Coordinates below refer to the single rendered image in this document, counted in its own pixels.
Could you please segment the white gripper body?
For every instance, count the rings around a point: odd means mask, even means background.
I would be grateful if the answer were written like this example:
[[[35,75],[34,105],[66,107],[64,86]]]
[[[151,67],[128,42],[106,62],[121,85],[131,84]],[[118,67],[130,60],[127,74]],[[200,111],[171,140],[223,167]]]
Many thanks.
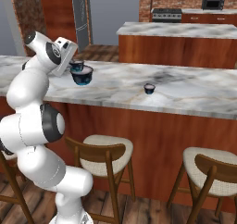
[[[69,64],[69,61],[75,54],[78,46],[75,43],[61,43],[58,46],[61,53],[61,63],[52,71],[52,73],[57,77],[61,77]]]

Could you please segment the large blue yogurt container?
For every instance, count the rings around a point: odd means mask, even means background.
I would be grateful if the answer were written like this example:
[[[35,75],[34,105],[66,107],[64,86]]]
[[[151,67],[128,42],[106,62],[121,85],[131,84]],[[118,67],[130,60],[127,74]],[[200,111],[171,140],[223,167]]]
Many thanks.
[[[94,69],[89,66],[84,66],[82,71],[78,71],[74,68],[70,70],[72,79],[78,85],[87,85],[91,82]]]

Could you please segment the small blue yogurt container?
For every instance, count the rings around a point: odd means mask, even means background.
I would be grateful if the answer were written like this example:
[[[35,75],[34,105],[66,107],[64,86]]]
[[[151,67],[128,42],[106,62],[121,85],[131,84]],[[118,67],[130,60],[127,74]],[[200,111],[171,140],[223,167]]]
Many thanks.
[[[144,91],[147,93],[147,94],[152,94],[155,90],[155,85],[153,84],[150,84],[150,83],[146,83],[145,86],[144,86]]]

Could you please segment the wooden island with marble top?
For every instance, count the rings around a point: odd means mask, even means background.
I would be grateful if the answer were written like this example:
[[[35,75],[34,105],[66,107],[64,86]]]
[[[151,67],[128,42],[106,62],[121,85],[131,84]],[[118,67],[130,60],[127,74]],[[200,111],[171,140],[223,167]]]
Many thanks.
[[[168,199],[190,146],[237,155],[237,69],[169,67],[92,61],[93,79],[52,76],[45,97],[66,121],[66,135],[92,134],[133,143],[135,192]],[[152,94],[146,83],[155,85]]]
[[[230,24],[126,22],[117,35],[122,63],[230,69],[237,65],[237,27]]]

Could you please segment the stainless steel fridge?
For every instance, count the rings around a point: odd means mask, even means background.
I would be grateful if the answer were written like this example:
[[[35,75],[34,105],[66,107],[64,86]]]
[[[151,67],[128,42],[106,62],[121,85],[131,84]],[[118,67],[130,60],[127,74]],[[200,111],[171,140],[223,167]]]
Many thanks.
[[[72,0],[78,50],[82,52],[92,43],[90,0]]]

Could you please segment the tall wooden cupboard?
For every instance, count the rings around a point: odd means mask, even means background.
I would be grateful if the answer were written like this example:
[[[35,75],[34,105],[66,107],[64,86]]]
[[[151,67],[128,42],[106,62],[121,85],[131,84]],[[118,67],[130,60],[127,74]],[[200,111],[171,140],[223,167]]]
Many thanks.
[[[72,0],[42,0],[46,35],[55,40],[61,36],[77,42]]]

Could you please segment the wooden stool with beige seat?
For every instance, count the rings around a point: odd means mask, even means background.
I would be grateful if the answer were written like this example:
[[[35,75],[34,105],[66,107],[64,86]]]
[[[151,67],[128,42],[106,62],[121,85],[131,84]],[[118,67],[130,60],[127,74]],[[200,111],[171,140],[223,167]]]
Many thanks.
[[[84,168],[95,178],[108,179],[114,217],[91,213],[94,220],[120,224],[118,188],[121,182],[131,187],[131,199],[135,201],[135,187],[131,155],[133,144],[130,140],[107,135],[90,135],[82,143],[69,137],[65,139],[74,154],[77,168]]]
[[[8,163],[6,162],[6,159],[1,151],[0,151],[0,165],[2,166],[2,168],[6,174],[6,177],[11,185],[11,188],[15,194],[14,197],[4,196],[4,195],[0,194],[0,201],[15,204],[15,205],[20,205],[26,219],[28,220],[28,224],[34,224],[33,218],[31,216],[31,212],[26,205],[22,191],[19,188],[19,184],[17,183],[16,173],[15,173],[14,169],[8,165]]]
[[[170,207],[176,192],[191,194],[193,207],[187,224],[194,224],[208,196],[218,198],[216,217],[223,199],[231,197],[235,203],[234,224],[237,224],[237,155],[216,149],[186,148],[167,207]]]

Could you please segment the stainless steel stove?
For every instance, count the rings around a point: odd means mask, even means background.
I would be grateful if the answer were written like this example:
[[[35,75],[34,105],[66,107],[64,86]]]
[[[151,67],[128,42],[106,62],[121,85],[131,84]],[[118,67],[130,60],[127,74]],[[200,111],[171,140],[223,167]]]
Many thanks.
[[[153,22],[181,23],[180,8],[154,8],[151,14]]]

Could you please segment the wooden base cupboards run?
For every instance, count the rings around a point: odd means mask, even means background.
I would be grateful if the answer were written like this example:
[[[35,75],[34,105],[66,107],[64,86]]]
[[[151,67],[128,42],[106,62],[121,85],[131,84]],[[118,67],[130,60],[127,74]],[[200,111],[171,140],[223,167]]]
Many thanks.
[[[203,10],[184,8],[181,11],[182,23],[232,24],[237,27],[237,9]]]

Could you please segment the black microwave oven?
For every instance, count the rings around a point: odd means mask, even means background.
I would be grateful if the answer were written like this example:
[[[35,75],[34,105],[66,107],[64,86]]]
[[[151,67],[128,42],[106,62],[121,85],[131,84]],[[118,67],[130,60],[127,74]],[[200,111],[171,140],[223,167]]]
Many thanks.
[[[203,0],[203,10],[222,10],[224,7],[225,0]]]

